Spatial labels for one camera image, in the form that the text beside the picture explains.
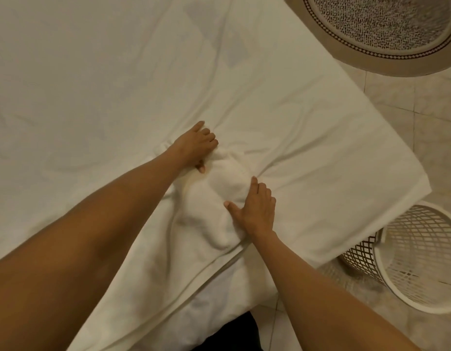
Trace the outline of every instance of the massage table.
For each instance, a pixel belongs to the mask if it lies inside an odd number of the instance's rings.
[[[273,189],[275,230],[314,267],[430,192],[282,0],[0,0],[0,258],[200,119]],[[172,190],[69,350],[189,350],[275,294],[243,236],[175,293],[155,280]]]

